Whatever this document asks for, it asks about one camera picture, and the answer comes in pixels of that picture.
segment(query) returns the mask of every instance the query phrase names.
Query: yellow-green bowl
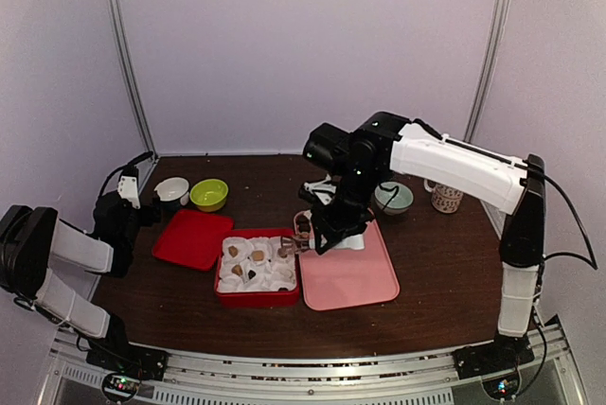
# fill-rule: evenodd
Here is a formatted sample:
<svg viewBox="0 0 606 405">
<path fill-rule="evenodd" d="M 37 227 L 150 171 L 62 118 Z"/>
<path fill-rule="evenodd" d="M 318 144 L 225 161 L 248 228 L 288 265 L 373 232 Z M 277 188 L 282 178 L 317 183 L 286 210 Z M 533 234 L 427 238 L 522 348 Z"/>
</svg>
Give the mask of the yellow-green bowl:
<svg viewBox="0 0 606 405">
<path fill-rule="evenodd" d="M 229 187 L 221 180 L 204 180 L 191 188 L 189 197 L 200 211 L 219 211 L 227 202 Z"/>
</svg>

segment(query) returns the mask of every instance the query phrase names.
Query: wooden table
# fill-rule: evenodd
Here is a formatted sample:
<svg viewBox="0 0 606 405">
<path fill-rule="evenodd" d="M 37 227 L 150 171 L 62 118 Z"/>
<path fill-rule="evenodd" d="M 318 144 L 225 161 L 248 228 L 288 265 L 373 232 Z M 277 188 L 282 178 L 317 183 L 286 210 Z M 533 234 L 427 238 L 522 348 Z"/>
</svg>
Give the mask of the wooden table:
<svg viewBox="0 0 606 405">
<path fill-rule="evenodd" d="M 163 158 L 142 198 L 157 183 L 183 176 L 193 185 L 217 177 L 230 187 L 221 214 L 236 228 L 288 227 L 307 204 L 302 182 L 324 172 L 298 156 Z M 222 308 L 214 270 L 156 260 L 152 247 L 168 221 L 141 230 L 125 279 L 103 277 L 94 303 L 119 315 L 133 342 L 205 353 L 276 358 L 373 356 L 491 339 L 500 308 L 498 240 L 478 200 L 463 199 L 446 216 L 434 210 L 417 178 L 407 214 L 379 217 L 400 280 L 400 296 L 384 305 L 316 312 L 292 308 Z"/>
</svg>

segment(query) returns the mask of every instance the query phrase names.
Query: red lid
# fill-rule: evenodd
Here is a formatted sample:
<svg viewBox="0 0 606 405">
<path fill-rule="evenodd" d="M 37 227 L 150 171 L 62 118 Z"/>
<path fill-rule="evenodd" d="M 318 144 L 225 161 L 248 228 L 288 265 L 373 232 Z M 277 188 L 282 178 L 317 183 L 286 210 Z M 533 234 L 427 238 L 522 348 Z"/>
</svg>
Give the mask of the red lid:
<svg viewBox="0 0 606 405">
<path fill-rule="evenodd" d="M 152 254 L 177 265 L 208 271 L 222 251 L 223 238 L 234 226 L 225 216 L 182 209 L 174 215 Z"/>
</svg>

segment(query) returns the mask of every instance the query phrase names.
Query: bowl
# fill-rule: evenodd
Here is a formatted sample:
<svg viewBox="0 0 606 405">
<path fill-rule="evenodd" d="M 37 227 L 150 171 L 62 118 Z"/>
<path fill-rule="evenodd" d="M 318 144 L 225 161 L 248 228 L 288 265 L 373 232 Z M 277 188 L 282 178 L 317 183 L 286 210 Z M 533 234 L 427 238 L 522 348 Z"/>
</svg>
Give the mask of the bowl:
<svg viewBox="0 0 606 405">
<path fill-rule="evenodd" d="M 174 177 L 164 180 L 154 189 L 162 207 L 176 212 L 189 202 L 189 182 L 185 178 Z"/>
<path fill-rule="evenodd" d="M 388 181 L 375 189 L 375 202 L 387 216 L 396 216 L 408 211 L 415 197 L 405 185 Z"/>
<path fill-rule="evenodd" d="M 204 180 L 191 188 L 191 201 L 200 211 L 219 211 L 227 202 L 229 187 L 221 180 Z"/>
</svg>

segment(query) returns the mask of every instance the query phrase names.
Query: patterned mug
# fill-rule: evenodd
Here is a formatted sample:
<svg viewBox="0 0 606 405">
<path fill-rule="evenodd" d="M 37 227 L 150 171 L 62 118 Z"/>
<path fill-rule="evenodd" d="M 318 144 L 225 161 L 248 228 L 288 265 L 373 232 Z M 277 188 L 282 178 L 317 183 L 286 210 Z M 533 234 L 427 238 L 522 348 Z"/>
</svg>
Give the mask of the patterned mug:
<svg viewBox="0 0 606 405">
<path fill-rule="evenodd" d="M 432 194 L 432 206 L 444 214 L 453 214 L 458 209 L 458 206 L 463 200 L 463 192 L 455 189 L 454 187 L 448 187 L 447 185 L 441 185 L 435 183 L 434 186 L 430 186 L 427 180 L 424 181 L 425 190 Z"/>
</svg>

